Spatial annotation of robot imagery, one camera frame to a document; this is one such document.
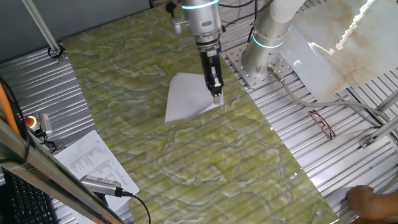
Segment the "marble pattern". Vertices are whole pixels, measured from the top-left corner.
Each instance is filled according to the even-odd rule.
[[[396,68],[397,11],[393,0],[323,2],[295,16],[280,54],[312,95],[325,100]]]
[[[64,40],[99,134],[152,222],[335,222],[227,64],[223,106],[165,123],[172,76],[201,73],[193,37],[174,34],[169,19],[158,7]],[[139,202],[129,206],[147,223]]]

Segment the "orange cable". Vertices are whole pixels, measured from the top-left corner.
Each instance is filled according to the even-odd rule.
[[[0,85],[0,103],[2,105],[2,108],[4,110],[4,114],[6,115],[7,123],[8,125],[19,135],[21,136],[17,123],[15,122],[14,119],[14,113],[11,110],[10,103],[8,102],[6,92],[4,91],[4,88],[2,85]]]

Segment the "metal mounting plate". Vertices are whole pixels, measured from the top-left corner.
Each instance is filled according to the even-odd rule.
[[[267,73],[266,75],[264,74],[250,74],[245,71],[245,69],[242,66],[242,53],[248,47],[248,43],[241,44],[238,47],[235,47],[229,51],[227,51],[227,57],[228,59],[232,62],[232,64],[235,66],[235,69],[242,75],[243,80],[248,84],[250,88],[253,90],[257,88],[261,88],[264,85],[272,82],[275,80],[272,74]],[[282,76],[286,76],[288,74],[291,74],[294,72],[291,68],[290,65],[279,55],[279,64],[277,66],[278,71],[282,74]]]

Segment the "blue light ring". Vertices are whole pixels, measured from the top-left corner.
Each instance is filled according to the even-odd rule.
[[[253,40],[255,41],[256,44],[260,45],[261,47],[265,47],[265,48],[277,48],[277,47],[281,46],[285,42],[285,40],[283,40],[282,43],[280,43],[280,44],[278,44],[276,46],[266,46],[264,44],[260,44],[260,42],[258,42],[256,40],[256,38],[254,38],[254,35],[252,35],[251,37],[253,38]]]
[[[200,9],[200,8],[203,8],[203,7],[207,7],[207,6],[211,6],[211,5],[217,4],[218,1],[219,0],[213,0],[211,2],[204,3],[204,4],[201,4],[201,5],[198,5],[198,6],[181,6],[181,8],[182,9]]]

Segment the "paper with text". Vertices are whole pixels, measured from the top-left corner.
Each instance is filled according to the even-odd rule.
[[[121,183],[124,190],[134,195],[139,192],[137,185],[96,131],[88,133],[58,153],[55,158],[79,180],[85,175],[92,175],[116,180]],[[114,211],[130,199],[129,197],[119,198],[108,195],[105,198],[110,209]]]

